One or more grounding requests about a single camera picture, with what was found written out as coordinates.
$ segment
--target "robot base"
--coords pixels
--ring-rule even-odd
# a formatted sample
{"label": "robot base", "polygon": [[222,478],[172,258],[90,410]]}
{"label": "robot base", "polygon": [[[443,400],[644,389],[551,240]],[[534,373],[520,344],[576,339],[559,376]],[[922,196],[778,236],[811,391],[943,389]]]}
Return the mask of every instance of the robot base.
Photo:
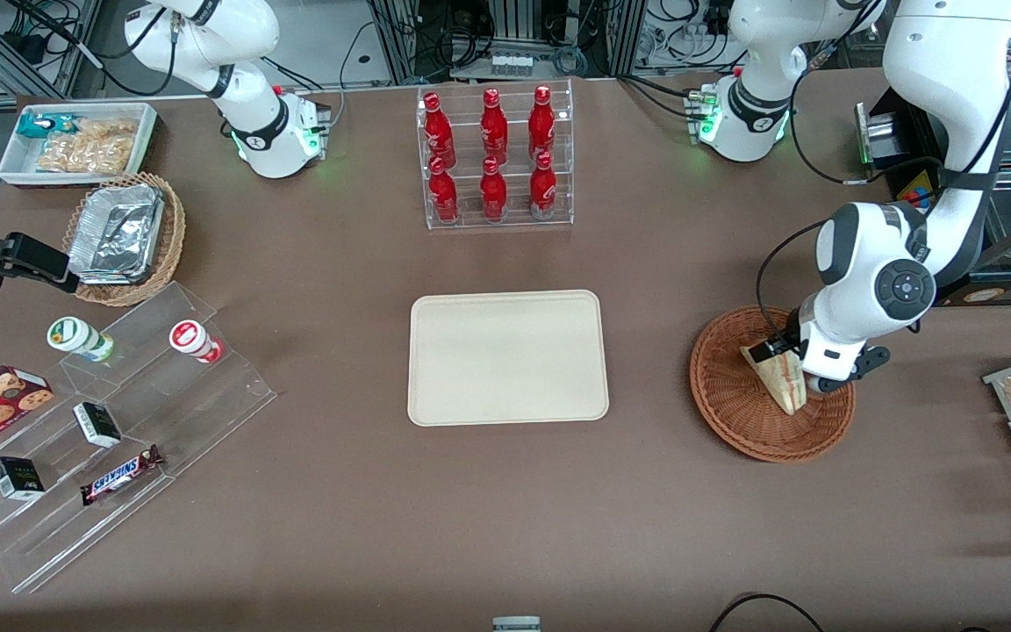
{"label": "robot base", "polygon": [[326,159],[326,145],[330,140],[330,109],[321,111],[313,101],[297,95],[281,95],[288,105],[288,123],[266,150],[245,148],[237,140],[241,158],[253,171],[264,177],[292,176],[313,162]]}
{"label": "robot base", "polygon": [[703,120],[688,121],[688,137],[694,145],[708,145],[728,160],[754,162],[768,155],[786,136],[790,112],[782,117],[777,130],[751,132],[728,103],[728,90],[733,83],[735,77],[723,77],[718,83],[703,85],[699,101],[686,97],[685,111],[703,116]]}

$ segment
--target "snickers bar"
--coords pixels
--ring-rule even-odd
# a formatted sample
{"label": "snickers bar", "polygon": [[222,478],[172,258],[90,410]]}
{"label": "snickers bar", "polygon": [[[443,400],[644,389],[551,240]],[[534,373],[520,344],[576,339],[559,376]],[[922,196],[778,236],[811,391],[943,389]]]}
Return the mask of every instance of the snickers bar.
{"label": "snickers bar", "polygon": [[104,493],[119,489],[128,480],[131,480],[132,477],[156,467],[162,461],[163,457],[158,453],[157,445],[152,445],[151,449],[145,449],[144,452],[137,453],[133,459],[100,476],[96,482],[83,485],[81,487],[81,499],[84,500],[84,507],[89,507],[89,505],[95,503],[96,499],[104,495]]}

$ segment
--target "white tray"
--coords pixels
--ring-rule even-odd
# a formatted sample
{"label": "white tray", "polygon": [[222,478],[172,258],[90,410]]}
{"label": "white tray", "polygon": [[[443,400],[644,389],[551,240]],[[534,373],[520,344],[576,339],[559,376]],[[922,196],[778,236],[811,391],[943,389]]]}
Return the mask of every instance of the white tray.
{"label": "white tray", "polygon": [[599,296],[425,296],[412,305],[408,417],[422,427],[593,421],[608,408]]}
{"label": "white tray", "polygon": [[131,145],[131,156],[127,168],[121,175],[104,176],[97,173],[52,173],[36,171],[36,160],[44,150],[44,139],[27,139],[19,133],[10,133],[10,141],[0,161],[0,179],[15,187],[71,187],[77,184],[99,184],[115,180],[119,176],[140,172],[143,160],[148,155],[151,132],[158,118],[156,109],[146,103],[125,101],[125,103],[48,103],[25,105],[17,118],[25,113],[74,113],[95,119],[129,118],[140,123],[135,131],[135,144]]}

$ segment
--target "beige tray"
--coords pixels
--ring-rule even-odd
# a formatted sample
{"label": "beige tray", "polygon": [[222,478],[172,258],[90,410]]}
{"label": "beige tray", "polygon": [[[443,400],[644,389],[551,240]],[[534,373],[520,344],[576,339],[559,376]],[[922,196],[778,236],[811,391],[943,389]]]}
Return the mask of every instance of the beige tray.
{"label": "beige tray", "polygon": [[425,296],[410,313],[408,417],[422,427],[606,416],[599,296]]}

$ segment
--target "aluminum foil container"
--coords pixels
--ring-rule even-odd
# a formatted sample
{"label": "aluminum foil container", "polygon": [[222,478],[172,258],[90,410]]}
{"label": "aluminum foil container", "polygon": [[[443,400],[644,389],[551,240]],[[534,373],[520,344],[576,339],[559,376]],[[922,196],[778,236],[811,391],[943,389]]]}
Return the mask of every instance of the aluminum foil container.
{"label": "aluminum foil container", "polygon": [[149,184],[92,191],[69,248],[69,269],[81,283],[143,283],[151,276],[165,205],[165,194]]}

